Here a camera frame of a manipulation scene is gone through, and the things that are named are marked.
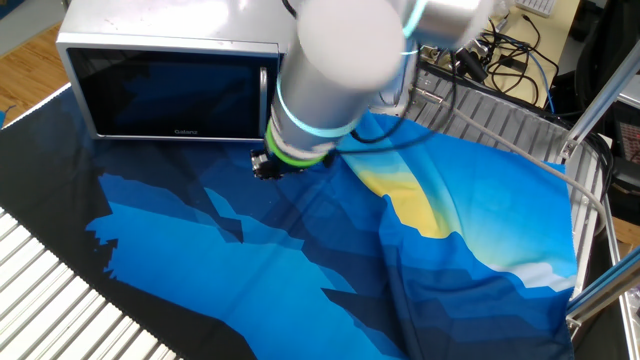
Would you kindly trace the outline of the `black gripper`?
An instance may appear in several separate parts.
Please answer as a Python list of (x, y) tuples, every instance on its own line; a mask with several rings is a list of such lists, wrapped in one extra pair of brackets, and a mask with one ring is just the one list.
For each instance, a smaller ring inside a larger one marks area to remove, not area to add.
[(250, 160), (254, 176), (261, 180), (281, 179), (285, 174), (299, 173), (306, 169), (300, 161), (275, 148), (252, 150)]

